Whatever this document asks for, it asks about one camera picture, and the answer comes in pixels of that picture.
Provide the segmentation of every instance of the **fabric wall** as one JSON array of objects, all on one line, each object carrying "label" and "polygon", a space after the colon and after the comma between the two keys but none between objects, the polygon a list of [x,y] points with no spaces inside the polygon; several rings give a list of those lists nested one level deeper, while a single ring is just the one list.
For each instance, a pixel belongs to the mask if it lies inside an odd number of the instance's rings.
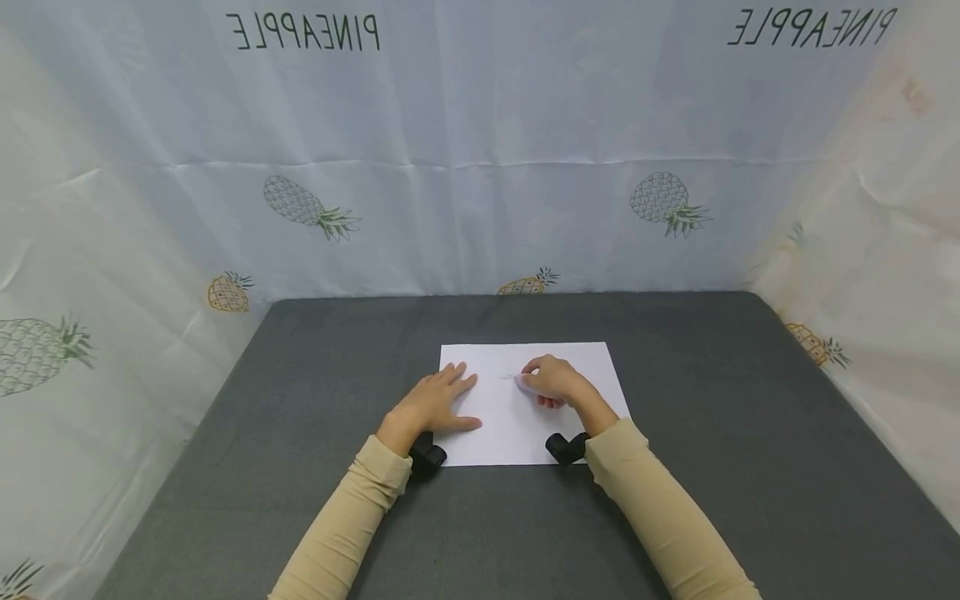
[{"label": "fabric wall", "polygon": [[837,132],[926,11],[0,2],[0,598],[71,599],[274,300],[785,293],[757,249],[869,171]]},{"label": "fabric wall", "polygon": [[136,185],[106,168],[103,133],[11,35],[8,8],[0,19],[0,599],[84,599],[262,310],[207,305],[212,276]]},{"label": "fabric wall", "polygon": [[884,49],[758,253],[757,290],[960,530],[960,5]]}]

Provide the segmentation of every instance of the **forearm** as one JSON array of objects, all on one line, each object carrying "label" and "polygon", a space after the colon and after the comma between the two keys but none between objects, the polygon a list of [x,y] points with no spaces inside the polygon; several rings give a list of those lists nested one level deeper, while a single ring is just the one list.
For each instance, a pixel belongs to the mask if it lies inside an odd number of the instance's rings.
[{"label": "forearm", "polygon": [[370,436],[276,582],[270,600],[347,597],[380,520],[403,494],[411,460]]},{"label": "forearm", "polygon": [[630,521],[674,600],[759,598],[720,534],[630,420],[587,442],[596,482]]}]

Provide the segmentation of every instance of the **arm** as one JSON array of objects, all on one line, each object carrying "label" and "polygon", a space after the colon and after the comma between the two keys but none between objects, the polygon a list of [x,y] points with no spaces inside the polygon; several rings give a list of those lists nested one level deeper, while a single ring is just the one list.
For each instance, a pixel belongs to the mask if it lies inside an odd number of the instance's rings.
[{"label": "arm", "polygon": [[280,573],[270,600],[346,598],[373,532],[403,494],[412,464],[370,436]]},{"label": "arm", "polygon": [[588,440],[587,463],[675,600],[759,599],[720,534],[631,420],[619,420]]},{"label": "arm", "polygon": [[577,411],[590,435],[594,480],[630,521],[674,600],[759,600],[730,548],[632,421],[620,419],[565,360],[543,356],[523,372],[530,373],[524,383],[542,394],[540,405]]},{"label": "arm", "polygon": [[473,417],[454,417],[453,400],[476,383],[461,379],[467,365],[427,375],[384,419],[357,454],[340,485],[310,525],[269,600],[343,600],[380,520],[403,494],[423,431],[469,431]]}]

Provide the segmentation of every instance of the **sheet of paper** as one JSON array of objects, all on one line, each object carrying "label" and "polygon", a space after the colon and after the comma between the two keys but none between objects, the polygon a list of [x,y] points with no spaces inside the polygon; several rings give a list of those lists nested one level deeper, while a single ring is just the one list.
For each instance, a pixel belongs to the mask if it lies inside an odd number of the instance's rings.
[{"label": "sheet of paper", "polygon": [[568,440],[584,430],[568,406],[549,409],[522,392],[514,375],[532,358],[553,354],[570,362],[589,379],[620,417],[629,417],[627,401],[616,378],[607,344],[487,344],[443,346],[441,368],[447,363],[467,363],[467,373],[477,373],[477,384],[456,401],[457,415],[478,417],[476,431],[435,436],[446,450],[445,467],[478,465],[555,465],[544,443],[562,433]]}]

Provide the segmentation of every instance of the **dark gray tabletop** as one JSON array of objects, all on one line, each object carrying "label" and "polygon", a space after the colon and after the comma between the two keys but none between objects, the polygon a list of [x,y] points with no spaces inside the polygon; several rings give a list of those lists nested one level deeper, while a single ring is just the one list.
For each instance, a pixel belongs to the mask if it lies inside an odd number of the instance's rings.
[{"label": "dark gray tabletop", "polygon": [[[960,598],[960,538],[746,293],[276,304],[101,587],[255,598],[441,344],[605,341],[634,420],[764,598]],[[411,486],[352,598],[668,598],[586,467]]]}]

